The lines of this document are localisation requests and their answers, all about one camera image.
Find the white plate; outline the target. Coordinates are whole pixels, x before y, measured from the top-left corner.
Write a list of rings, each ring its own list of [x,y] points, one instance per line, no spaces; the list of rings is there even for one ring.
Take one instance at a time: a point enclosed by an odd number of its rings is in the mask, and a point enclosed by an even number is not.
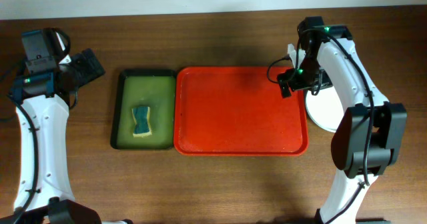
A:
[[[310,91],[305,96],[308,117],[320,128],[335,133],[344,111],[334,87],[322,89],[317,95]]]

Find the green and yellow sponge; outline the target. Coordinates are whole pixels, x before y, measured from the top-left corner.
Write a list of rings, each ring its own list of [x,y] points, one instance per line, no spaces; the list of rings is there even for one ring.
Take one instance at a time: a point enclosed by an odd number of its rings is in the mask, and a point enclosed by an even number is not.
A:
[[[148,137],[152,135],[151,123],[149,121],[151,112],[150,107],[134,107],[131,112],[135,123],[135,127],[133,128],[133,136]]]

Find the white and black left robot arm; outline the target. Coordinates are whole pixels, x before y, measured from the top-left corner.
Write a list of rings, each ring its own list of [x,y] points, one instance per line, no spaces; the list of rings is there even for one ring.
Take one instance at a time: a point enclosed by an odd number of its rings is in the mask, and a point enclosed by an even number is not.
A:
[[[98,213],[75,202],[67,170],[69,94],[102,76],[91,49],[35,73],[22,60],[9,92],[21,132],[21,172],[14,213],[2,223],[100,223]]]

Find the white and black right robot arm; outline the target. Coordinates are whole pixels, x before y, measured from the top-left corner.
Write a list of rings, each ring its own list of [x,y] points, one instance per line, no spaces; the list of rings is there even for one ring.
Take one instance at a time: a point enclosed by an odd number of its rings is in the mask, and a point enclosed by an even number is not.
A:
[[[293,67],[276,79],[282,97],[302,90],[318,95],[333,87],[344,111],[331,142],[336,174],[313,223],[355,223],[371,185],[397,161],[407,112],[378,90],[345,25],[306,19],[297,32],[296,48],[284,57]]]

